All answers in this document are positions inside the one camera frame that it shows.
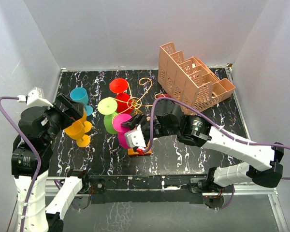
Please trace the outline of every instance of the red cup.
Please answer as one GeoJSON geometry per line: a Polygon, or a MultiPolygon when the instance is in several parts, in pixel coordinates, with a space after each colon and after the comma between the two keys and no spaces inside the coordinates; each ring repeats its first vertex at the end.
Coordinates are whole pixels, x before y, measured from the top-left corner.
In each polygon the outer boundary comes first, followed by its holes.
{"type": "Polygon", "coordinates": [[[117,78],[110,83],[110,90],[113,93],[123,93],[127,88],[128,82],[122,78],[117,78]]]}
{"type": "Polygon", "coordinates": [[[132,112],[132,109],[130,109],[127,106],[127,103],[124,103],[124,102],[128,102],[128,100],[130,99],[130,96],[128,94],[119,93],[117,94],[116,99],[123,101],[123,102],[117,101],[117,113],[120,114],[121,112],[124,112],[125,114],[130,114],[132,112]]]}

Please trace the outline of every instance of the green cup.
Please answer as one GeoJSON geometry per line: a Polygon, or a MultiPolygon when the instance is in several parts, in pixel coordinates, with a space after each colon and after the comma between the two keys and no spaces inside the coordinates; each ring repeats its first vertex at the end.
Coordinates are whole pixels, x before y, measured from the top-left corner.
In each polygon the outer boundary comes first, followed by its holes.
{"type": "Polygon", "coordinates": [[[117,134],[118,132],[114,129],[113,127],[113,117],[115,117],[116,115],[118,115],[118,113],[114,112],[110,115],[105,115],[104,116],[104,119],[103,119],[103,122],[104,122],[104,125],[105,125],[105,129],[107,132],[109,132],[110,134],[117,134]]]}

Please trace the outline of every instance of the red object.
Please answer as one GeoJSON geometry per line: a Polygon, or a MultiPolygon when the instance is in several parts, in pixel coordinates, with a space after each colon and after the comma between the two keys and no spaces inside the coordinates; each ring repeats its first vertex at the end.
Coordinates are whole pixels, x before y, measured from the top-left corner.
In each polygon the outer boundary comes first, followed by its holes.
{"type": "Polygon", "coordinates": [[[128,82],[125,79],[117,78],[110,83],[110,90],[113,93],[123,93],[128,88],[128,82]]]}
{"type": "MultiPolygon", "coordinates": [[[[130,99],[130,96],[126,93],[119,93],[117,94],[116,99],[127,102],[130,99]]],[[[127,109],[124,113],[130,114],[132,112],[132,109],[130,109],[124,102],[117,101],[117,113],[120,114],[127,109]]]]}
{"type": "Polygon", "coordinates": [[[163,95],[162,94],[158,94],[157,95],[157,98],[161,98],[161,97],[167,97],[167,98],[170,98],[171,96],[167,93],[164,93],[163,95]]]}
{"type": "Polygon", "coordinates": [[[138,148],[136,149],[137,153],[139,153],[139,155],[143,156],[145,153],[142,149],[138,148]]]}

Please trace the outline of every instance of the metal frame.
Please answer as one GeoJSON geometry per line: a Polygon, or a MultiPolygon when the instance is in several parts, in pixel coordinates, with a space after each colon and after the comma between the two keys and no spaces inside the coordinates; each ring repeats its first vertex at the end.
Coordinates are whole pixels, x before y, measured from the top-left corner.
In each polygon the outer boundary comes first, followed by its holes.
{"type": "MultiPolygon", "coordinates": [[[[226,70],[226,74],[227,74],[228,79],[233,83],[232,73],[227,66],[215,65],[215,66],[209,66],[209,68],[224,68],[226,70]]],[[[65,68],[61,69],[57,90],[58,90],[63,72],[83,72],[83,71],[94,71],[94,70],[67,70],[65,68]]],[[[248,132],[246,122],[245,122],[245,118],[243,116],[241,106],[240,106],[239,101],[238,101],[238,97],[236,95],[236,90],[233,92],[233,96],[234,96],[234,99],[235,99],[242,123],[244,125],[246,135],[247,135],[248,139],[251,139],[250,134],[248,132]]],[[[54,183],[54,179],[64,179],[64,178],[65,177],[61,177],[61,176],[48,177],[47,181],[46,181],[46,188],[45,188],[46,196],[50,196],[50,197],[55,196],[58,193],[58,189],[54,183]]],[[[285,218],[284,218],[284,215],[283,215],[283,212],[281,210],[279,201],[278,201],[278,197],[277,197],[278,193],[277,193],[276,188],[264,188],[264,187],[255,185],[254,183],[241,183],[238,185],[234,185],[234,189],[235,189],[235,193],[234,193],[235,195],[268,195],[279,231],[280,232],[288,232],[289,231],[287,224],[286,224],[286,221],[285,221],[285,218]]],[[[216,193],[203,194],[203,196],[211,196],[211,195],[216,195],[216,193]]],[[[226,192],[226,193],[224,193],[224,195],[231,195],[231,193],[226,192]]],[[[88,195],[87,194],[77,194],[76,196],[87,197],[88,195]]]]}

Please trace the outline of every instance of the floor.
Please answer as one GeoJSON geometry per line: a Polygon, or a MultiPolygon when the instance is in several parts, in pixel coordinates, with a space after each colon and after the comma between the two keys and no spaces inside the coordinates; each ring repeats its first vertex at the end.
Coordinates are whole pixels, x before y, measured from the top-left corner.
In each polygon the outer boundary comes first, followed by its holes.
{"type": "MultiPolygon", "coordinates": [[[[227,78],[224,68],[212,71],[220,79],[227,78]]],[[[204,174],[213,166],[238,164],[238,160],[220,152],[183,145],[175,136],[155,139],[150,156],[127,155],[127,150],[119,146],[116,136],[105,131],[103,115],[97,111],[97,105],[103,98],[115,97],[109,90],[109,83],[115,78],[127,79],[133,96],[142,96],[148,88],[148,85],[138,85],[138,80],[143,77],[149,77],[153,81],[153,86],[143,101],[144,104],[152,104],[155,94],[163,93],[163,89],[157,83],[157,76],[158,70],[63,72],[58,93],[69,95],[76,87],[87,89],[89,104],[94,108],[93,115],[87,117],[87,120],[92,122],[93,129],[88,133],[91,142],[86,148],[79,148],[64,132],[57,136],[53,145],[54,155],[49,175],[65,176],[71,168],[86,168],[90,175],[204,174]]],[[[141,110],[149,114],[150,108],[141,110]]],[[[246,137],[233,96],[203,113],[226,130],[246,137]]]]}

